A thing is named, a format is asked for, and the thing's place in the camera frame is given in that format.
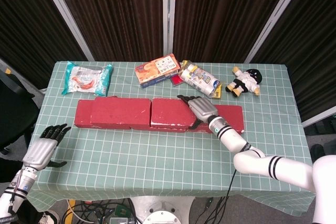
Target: green checkered tablecloth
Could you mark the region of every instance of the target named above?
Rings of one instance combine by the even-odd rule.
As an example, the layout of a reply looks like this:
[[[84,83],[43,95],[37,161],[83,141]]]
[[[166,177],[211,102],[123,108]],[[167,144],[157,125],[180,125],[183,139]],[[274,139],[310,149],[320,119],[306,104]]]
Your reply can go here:
[[[107,62],[77,62],[82,66],[105,66]],[[170,80],[142,89],[134,73],[139,62],[113,62],[108,95],[127,98],[176,98],[200,95],[183,83]],[[57,62],[37,120],[33,140],[49,125],[73,125],[79,99],[93,94],[62,95],[66,62]],[[224,85],[233,81],[234,64],[200,63]],[[239,98],[222,91],[215,104],[243,107],[242,136],[267,155],[280,155],[311,164],[306,137],[284,65],[237,64],[242,70],[257,68],[263,76],[259,97],[244,93]],[[207,133],[168,133],[137,130],[79,129],[75,126],[57,147],[55,161],[62,168],[46,168],[28,199],[39,210],[56,200],[114,199],[140,195],[216,197],[226,194],[234,172],[233,155]],[[296,186],[256,174],[236,174],[233,194],[269,205],[291,215],[307,211],[314,194]]]

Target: black chair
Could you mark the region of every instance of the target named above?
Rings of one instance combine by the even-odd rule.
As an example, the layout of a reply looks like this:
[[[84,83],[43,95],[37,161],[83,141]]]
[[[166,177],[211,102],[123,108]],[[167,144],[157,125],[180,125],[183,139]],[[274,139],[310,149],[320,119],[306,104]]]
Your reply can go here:
[[[39,108],[19,79],[0,71],[0,152],[6,155],[7,145],[20,136],[25,137],[28,148]]]

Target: stuffed toy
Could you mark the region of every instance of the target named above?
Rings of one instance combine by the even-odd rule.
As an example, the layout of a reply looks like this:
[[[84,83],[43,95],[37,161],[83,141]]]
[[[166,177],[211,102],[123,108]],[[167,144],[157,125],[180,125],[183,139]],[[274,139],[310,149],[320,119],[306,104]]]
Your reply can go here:
[[[226,92],[232,92],[234,97],[240,96],[241,93],[252,92],[255,95],[260,95],[259,83],[262,76],[257,69],[248,69],[242,72],[238,67],[234,67],[232,72],[236,75],[236,79],[226,86]]]

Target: dark brown curtain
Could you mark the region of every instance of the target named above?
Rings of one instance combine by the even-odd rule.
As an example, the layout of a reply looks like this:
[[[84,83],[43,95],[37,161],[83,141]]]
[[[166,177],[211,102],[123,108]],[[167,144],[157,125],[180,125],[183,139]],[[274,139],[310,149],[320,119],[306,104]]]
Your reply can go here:
[[[162,0],[65,0],[100,61],[162,56]]]
[[[181,59],[243,62],[279,0],[176,0],[173,52]]]
[[[303,121],[336,106],[336,0],[292,0],[253,62],[287,65]]]
[[[0,57],[37,88],[56,61],[86,60],[52,0],[0,0]]]

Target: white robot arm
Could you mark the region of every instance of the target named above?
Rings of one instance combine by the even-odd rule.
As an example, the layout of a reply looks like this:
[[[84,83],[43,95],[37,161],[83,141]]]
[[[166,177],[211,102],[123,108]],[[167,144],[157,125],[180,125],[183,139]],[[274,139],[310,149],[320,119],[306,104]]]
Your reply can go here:
[[[50,161],[57,145],[71,129],[67,124],[47,127],[41,137],[34,141],[23,158],[23,167],[17,172],[0,198],[0,223],[17,220],[16,212],[37,178],[37,171],[49,167],[62,167],[67,162]]]
[[[259,174],[271,177],[316,193],[313,223],[336,223],[334,200],[336,198],[336,155],[318,159],[311,167],[302,162],[281,156],[265,154],[246,142],[227,122],[218,116],[212,103],[201,97],[178,95],[200,121],[208,123],[209,129],[227,149],[236,153],[234,166],[243,174]]]

